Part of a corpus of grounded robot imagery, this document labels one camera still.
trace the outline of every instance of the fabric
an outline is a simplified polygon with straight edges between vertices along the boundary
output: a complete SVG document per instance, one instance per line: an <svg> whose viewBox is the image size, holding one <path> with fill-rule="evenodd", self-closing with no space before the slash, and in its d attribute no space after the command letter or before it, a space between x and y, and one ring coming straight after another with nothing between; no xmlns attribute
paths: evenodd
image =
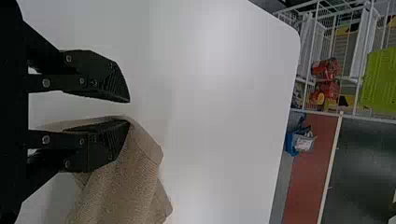
<svg viewBox="0 0 396 224"><path fill-rule="evenodd" d="M61 132L110 119L131 123L124 147L116 161L91 174L75 174L82 192L66 223L164 223L173 208L158 178L163 152L137 122L125 117L106 117L53 123L40 129Z"/></svg>

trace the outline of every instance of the screw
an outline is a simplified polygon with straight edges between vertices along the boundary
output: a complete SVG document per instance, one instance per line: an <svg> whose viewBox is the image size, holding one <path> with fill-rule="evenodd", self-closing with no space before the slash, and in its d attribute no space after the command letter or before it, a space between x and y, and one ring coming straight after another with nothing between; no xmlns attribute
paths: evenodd
<svg viewBox="0 0 396 224"><path fill-rule="evenodd" d="M71 63L72 62L72 56L66 55L66 62Z"/></svg>
<svg viewBox="0 0 396 224"><path fill-rule="evenodd" d="M50 86L50 80L47 78L43 79L43 87L48 88Z"/></svg>
<svg viewBox="0 0 396 224"><path fill-rule="evenodd" d="M98 81L96 79L91 80L91 86L97 87L98 86Z"/></svg>
<svg viewBox="0 0 396 224"><path fill-rule="evenodd" d="M43 145L48 145L50 143L50 136L44 135L41 141L43 142Z"/></svg>
<svg viewBox="0 0 396 224"><path fill-rule="evenodd" d="M64 167L66 168L66 169L69 169L70 168L70 161L65 161L64 162Z"/></svg>

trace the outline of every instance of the gray floor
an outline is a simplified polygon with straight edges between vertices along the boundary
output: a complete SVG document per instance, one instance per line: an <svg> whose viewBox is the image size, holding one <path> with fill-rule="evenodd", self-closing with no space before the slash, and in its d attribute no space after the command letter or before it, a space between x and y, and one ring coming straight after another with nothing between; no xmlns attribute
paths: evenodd
<svg viewBox="0 0 396 224"><path fill-rule="evenodd" d="M258 7L261 7L262 9L264 9L269 13L273 13L283 8L286 8L285 5L283 5L277 0L249 0L249 1L257 5Z"/></svg>
<svg viewBox="0 0 396 224"><path fill-rule="evenodd" d="M344 119L322 223L387 224L396 189L396 125Z"/></svg>
<svg viewBox="0 0 396 224"><path fill-rule="evenodd" d="M288 132L295 129L302 114L290 112ZM276 192L271 210L270 224L280 224L283 219L283 211L285 209L285 202L288 196L289 182L291 176L291 167L294 158L285 150L282 153L282 160L280 162L279 174L276 181Z"/></svg>

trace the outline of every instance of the red panel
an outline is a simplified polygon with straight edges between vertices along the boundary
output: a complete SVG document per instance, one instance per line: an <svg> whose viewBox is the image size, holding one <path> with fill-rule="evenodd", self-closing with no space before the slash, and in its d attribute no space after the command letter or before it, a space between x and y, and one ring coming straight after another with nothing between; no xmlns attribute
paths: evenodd
<svg viewBox="0 0 396 224"><path fill-rule="evenodd" d="M312 125L318 139L312 152L301 153L294 160L284 224L317 223L337 120L336 117L307 115L307 124Z"/></svg>

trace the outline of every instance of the towel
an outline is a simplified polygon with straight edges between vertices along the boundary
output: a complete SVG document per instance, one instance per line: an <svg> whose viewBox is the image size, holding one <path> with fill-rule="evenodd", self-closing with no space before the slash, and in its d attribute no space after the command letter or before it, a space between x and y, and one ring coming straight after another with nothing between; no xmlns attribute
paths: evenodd
<svg viewBox="0 0 396 224"><path fill-rule="evenodd" d="M105 117L52 123L40 130L61 132L111 119L131 123L123 149L115 161L95 172L75 174L82 192L66 224L162 224L173 211L158 177L163 152L136 121Z"/></svg>

